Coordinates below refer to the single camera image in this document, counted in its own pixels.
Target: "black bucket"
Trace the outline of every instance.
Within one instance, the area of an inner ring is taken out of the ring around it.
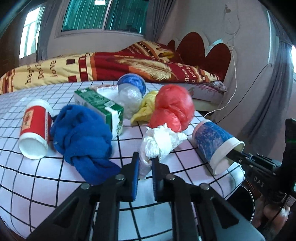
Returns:
[[[249,222],[252,221],[255,212],[255,202],[252,193],[243,186],[238,189],[227,200],[241,215]]]

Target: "red paper cup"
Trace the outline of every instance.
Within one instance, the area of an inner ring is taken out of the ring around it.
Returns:
[[[53,110],[45,100],[33,100],[27,105],[18,142],[25,157],[37,160],[46,155],[52,116]]]

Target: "yellow cloth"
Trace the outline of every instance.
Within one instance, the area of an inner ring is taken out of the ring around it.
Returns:
[[[158,91],[150,91],[142,100],[140,110],[131,118],[134,121],[150,121],[153,111],[155,110],[155,97]]]

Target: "window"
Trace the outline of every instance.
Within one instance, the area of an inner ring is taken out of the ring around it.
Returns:
[[[20,58],[33,54],[37,50],[43,10],[44,6],[40,6],[27,14],[20,41]]]
[[[292,46],[292,59],[294,64],[294,79],[296,80],[296,49],[295,46]]]
[[[148,0],[70,0],[62,32],[104,29],[145,34]]]

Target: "bedspread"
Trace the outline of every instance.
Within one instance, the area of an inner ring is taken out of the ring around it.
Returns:
[[[0,94],[56,83],[117,80],[127,73],[154,83],[219,80],[215,74],[183,64],[166,45],[141,41],[115,53],[72,54],[17,67],[0,78]]]

